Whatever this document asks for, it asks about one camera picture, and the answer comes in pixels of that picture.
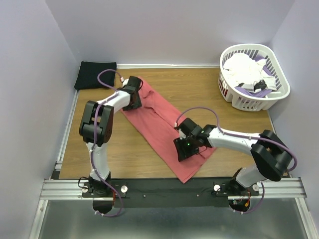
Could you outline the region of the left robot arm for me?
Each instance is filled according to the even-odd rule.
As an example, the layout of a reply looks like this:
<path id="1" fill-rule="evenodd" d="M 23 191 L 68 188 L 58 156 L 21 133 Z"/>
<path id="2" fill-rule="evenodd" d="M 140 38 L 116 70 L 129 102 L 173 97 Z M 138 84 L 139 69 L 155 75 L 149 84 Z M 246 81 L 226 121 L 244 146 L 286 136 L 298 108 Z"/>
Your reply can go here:
<path id="1" fill-rule="evenodd" d="M 142 106 L 139 90 L 143 81 L 135 76 L 122 80 L 122 86 L 99 101 L 88 101 L 79 126 L 79 134 L 89 151 L 91 172 L 84 194 L 106 197 L 111 194 L 111 172 L 107 162 L 107 143 L 113 130 L 114 114 L 120 110 L 134 110 Z"/>

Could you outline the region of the red t shirt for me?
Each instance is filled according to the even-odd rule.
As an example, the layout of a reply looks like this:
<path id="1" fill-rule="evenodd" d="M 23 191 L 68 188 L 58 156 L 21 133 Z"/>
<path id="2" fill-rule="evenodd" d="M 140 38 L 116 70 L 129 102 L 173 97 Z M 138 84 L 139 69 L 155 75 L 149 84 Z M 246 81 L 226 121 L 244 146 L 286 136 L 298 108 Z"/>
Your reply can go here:
<path id="1" fill-rule="evenodd" d="M 142 106 L 122 113 L 175 176 L 186 183 L 214 153 L 215 148 L 202 147 L 199 154 L 179 162 L 173 140 L 179 137 L 174 124 L 181 112 L 145 80 L 142 83 L 139 90 Z"/>

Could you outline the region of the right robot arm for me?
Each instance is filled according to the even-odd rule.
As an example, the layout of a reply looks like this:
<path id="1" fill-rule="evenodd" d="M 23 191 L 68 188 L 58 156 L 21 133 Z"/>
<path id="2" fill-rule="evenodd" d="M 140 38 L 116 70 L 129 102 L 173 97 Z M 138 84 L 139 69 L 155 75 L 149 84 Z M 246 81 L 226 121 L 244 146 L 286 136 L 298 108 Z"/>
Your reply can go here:
<path id="1" fill-rule="evenodd" d="M 288 148 L 270 130 L 260 134 L 241 133 L 211 124 L 201 127 L 190 118 L 176 122 L 174 128 L 179 133 L 173 142 L 180 162 L 199 154 L 201 147 L 228 148 L 252 156 L 255 164 L 238 169 L 221 187 L 221 192 L 226 195 L 243 195 L 254 184 L 264 180 L 280 181 L 293 159 Z"/>

